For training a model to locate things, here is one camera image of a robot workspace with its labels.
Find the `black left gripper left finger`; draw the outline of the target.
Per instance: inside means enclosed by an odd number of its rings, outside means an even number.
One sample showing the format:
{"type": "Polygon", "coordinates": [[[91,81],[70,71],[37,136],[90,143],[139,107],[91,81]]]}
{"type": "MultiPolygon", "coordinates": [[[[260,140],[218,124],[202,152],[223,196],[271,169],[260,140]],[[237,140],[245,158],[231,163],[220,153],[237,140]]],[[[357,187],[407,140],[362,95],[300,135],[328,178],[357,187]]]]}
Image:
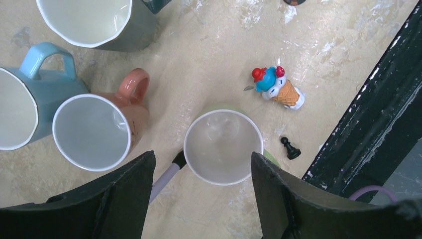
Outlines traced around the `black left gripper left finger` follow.
{"type": "Polygon", "coordinates": [[[139,239],[156,159],[147,151],[122,167],[45,203],[2,208],[3,239],[139,239]]]}

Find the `grey-blue ceramic mug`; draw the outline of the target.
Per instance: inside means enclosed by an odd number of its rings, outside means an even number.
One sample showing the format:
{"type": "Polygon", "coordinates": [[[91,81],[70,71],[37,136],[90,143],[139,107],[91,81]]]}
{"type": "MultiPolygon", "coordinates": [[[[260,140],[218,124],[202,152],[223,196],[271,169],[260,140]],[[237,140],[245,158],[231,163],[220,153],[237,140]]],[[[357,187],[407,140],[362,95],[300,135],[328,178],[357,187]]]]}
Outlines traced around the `grey-blue ceramic mug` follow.
{"type": "Polygon", "coordinates": [[[84,48],[132,52],[156,33],[156,14],[167,0],[37,0],[51,30],[84,48]]]}

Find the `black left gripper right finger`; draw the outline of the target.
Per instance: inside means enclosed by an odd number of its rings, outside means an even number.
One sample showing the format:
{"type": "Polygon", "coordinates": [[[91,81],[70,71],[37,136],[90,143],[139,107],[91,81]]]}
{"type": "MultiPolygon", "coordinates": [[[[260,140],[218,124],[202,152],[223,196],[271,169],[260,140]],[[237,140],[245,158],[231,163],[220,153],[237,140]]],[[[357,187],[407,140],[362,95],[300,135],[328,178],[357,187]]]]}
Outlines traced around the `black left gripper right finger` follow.
{"type": "Polygon", "coordinates": [[[419,239],[422,202],[385,206],[352,201],[284,171],[262,154],[251,155],[251,172],[265,239],[419,239]]]}

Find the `light green ceramic mug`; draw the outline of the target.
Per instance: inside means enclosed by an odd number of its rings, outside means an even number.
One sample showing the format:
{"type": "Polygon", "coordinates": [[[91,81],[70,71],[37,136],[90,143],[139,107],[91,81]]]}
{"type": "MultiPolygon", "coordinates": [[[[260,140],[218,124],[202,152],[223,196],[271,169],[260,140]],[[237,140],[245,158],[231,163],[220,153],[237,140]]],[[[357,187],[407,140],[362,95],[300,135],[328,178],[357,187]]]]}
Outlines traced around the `light green ceramic mug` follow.
{"type": "Polygon", "coordinates": [[[202,180],[219,186],[238,184],[251,176],[251,154],[278,161],[264,148],[256,123],[229,104],[204,108],[190,124],[183,145],[189,168],[202,180]]]}

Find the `light blue ceramic mug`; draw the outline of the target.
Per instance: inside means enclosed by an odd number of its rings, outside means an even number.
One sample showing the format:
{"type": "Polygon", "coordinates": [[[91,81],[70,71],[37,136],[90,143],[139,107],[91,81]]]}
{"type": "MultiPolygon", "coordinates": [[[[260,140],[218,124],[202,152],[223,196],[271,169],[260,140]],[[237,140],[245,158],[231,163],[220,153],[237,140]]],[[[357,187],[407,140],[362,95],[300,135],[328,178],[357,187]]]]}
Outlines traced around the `light blue ceramic mug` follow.
{"type": "Polygon", "coordinates": [[[58,107],[86,93],[69,51],[51,42],[33,45],[19,68],[0,69],[1,150],[16,150],[50,135],[58,107]]]}

